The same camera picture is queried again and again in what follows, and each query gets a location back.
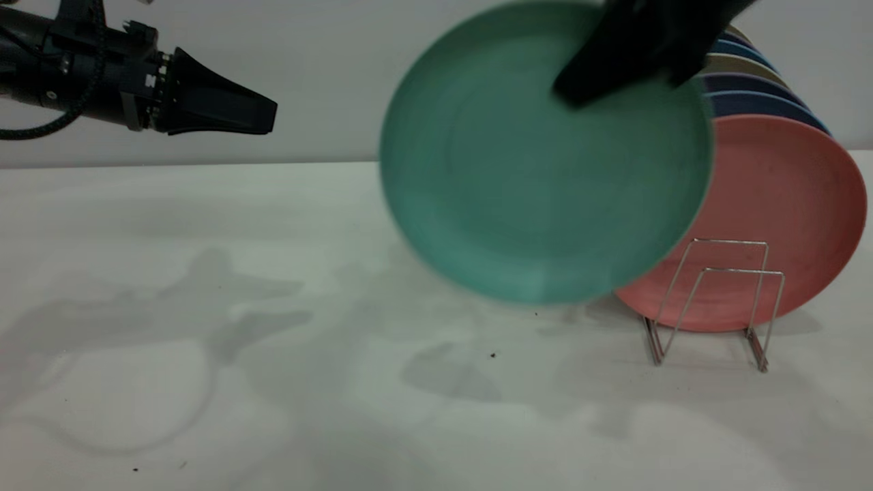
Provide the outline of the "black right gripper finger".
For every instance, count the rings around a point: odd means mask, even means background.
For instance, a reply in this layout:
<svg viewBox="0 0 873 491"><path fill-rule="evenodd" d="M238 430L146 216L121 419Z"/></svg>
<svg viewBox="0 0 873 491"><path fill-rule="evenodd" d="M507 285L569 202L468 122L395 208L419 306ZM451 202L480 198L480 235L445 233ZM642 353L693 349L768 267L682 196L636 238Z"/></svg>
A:
<svg viewBox="0 0 873 491"><path fill-rule="evenodd" d="M583 46L559 71L552 92L571 108L651 78L657 56L654 25L634 19L602 19Z"/></svg>

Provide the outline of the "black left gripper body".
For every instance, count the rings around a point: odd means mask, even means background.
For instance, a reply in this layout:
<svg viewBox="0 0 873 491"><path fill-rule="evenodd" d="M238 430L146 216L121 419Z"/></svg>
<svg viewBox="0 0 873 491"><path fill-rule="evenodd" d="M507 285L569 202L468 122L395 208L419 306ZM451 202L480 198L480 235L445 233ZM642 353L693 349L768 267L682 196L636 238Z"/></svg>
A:
<svg viewBox="0 0 873 491"><path fill-rule="evenodd" d="M156 130L168 58L158 48L152 26L124 22L105 28L105 69L91 91L83 116L124 125L131 131ZM42 64L42 105L68 110L91 80L98 59L98 26L93 20L56 20L42 50L56 55Z"/></svg>

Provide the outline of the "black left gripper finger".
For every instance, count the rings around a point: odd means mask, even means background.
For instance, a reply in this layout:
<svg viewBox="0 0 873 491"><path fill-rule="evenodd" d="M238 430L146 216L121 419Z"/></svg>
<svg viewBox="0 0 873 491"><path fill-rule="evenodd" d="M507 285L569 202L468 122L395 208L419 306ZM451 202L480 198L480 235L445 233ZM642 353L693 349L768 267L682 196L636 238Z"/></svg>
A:
<svg viewBox="0 0 873 491"><path fill-rule="evenodd" d="M187 94L166 116L169 136L190 132L228 132L264 136L273 130L276 103L258 94Z"/></svg>
<svg viewBox="0 0 873 491"><path fill-rule="evenodd" d="M173 109L203 118L274 118L278 104L262 94L216 74L186 50L174 52Z"/></svg>

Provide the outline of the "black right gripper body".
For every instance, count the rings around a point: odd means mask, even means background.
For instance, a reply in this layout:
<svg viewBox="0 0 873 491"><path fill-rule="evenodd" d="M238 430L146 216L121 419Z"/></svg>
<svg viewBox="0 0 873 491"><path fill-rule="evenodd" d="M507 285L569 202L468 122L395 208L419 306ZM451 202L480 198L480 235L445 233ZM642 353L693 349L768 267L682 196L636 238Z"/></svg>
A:
<svg viewBox="0 0 873 491"><path fill-rule="evenodd" d="M707 53L730 23L752 1L608 1L603 19L634 19L654 25L652 49L668 84L682 86L697 75Z"/></svg>

